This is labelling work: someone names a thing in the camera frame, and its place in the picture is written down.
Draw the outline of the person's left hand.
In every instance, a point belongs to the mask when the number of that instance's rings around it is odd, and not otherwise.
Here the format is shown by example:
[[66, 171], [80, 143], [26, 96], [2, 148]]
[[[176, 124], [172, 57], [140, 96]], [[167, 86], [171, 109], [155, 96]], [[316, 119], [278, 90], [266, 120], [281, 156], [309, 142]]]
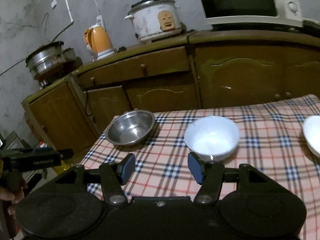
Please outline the person's left hand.
[[20, 229], [15, 222], [15, 206], [24, 198], [23, 190], [27, 187], [23, 178], [15, 193], [1, 187], [1, 239], [14, 239], [19, 233]]

